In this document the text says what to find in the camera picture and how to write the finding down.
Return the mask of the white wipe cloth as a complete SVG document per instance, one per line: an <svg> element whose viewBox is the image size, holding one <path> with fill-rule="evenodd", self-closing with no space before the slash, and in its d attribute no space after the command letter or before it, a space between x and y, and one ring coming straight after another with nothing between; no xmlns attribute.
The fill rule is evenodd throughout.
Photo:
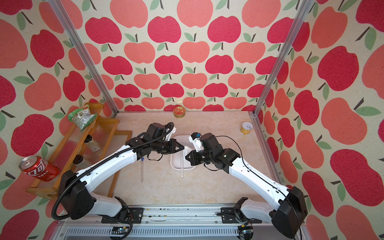
<svg viewBox="0 0 384 240"><path fill-rule="evenodd" d="M188 146L185 146L184 147L184 150L183 150L183 156L187 156L190 152L192 151L192 149Z"/></svg>

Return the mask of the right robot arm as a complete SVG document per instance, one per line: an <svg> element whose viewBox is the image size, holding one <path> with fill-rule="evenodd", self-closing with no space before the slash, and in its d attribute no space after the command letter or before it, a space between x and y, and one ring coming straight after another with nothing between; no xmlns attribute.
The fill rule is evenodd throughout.
<svg viewBox="0 0 384 240"><path fill-rule="evenodd" d="M289 189L271 180L232 149L193 150L185 159L192 166L213 164L218 170L243 181L266 200L267 203L262 205L243 197L235 204L233 215L243 226L249 225L252 220L271 223L289 239L294 239L301 232L308 209L304 194L297 187Z"/></svg>

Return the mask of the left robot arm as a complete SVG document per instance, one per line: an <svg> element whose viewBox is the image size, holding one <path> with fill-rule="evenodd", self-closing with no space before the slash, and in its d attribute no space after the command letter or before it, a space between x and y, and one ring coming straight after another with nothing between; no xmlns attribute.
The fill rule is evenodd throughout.
<svg viewBox="0 0 384 240"><path fill-rule="evenodd" d="M76 173L71 170L65 172L52 208L52 218L78 220L87 215L98 215L113 222L130 224L129 208L121 198L100 196L94 190L122 168L140 161L151 152L170 155L182 151L184 146L171 137L175 131L172 122L150 124L145 133L131 138L96 164Z"/></svg>

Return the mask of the white rectangular tray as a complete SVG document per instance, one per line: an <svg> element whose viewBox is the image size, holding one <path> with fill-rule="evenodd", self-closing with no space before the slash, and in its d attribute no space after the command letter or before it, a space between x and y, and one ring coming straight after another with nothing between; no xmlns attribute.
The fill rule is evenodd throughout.
<svg viewBox="0 0 384 240"><path fill-rule="evenodd" d="M189 137L190 136L188 135L179 135L174 137L179 144L185 147L183 151L171 155L170 164L174 170L192 170L195 168L195 166L192 166L191 163L185 159L187 154L195 150L194 145L189 141Z"/></svg>

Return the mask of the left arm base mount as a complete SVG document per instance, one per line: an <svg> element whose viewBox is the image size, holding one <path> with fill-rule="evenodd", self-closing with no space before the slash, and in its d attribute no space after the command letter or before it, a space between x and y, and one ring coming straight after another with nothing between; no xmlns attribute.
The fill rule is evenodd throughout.
<svg viewBox="0 0 384 240"><path fill-rule="evenodd" d="M117 224L129 222L140 224L143 217L144 208L123 207L115 217L102 216L103 224Z"/></svg>

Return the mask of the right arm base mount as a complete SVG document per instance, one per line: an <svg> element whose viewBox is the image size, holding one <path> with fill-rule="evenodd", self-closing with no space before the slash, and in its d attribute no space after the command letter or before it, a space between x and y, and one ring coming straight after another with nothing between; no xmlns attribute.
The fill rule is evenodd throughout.
<svg viewBox="0 0 384 240"><path fill-rule="evenodd" d="M222 220L223 224L261 224L262 221L258 219L248 219L239 209L236 208L221 208L219 213L216 213Z"/></svg>

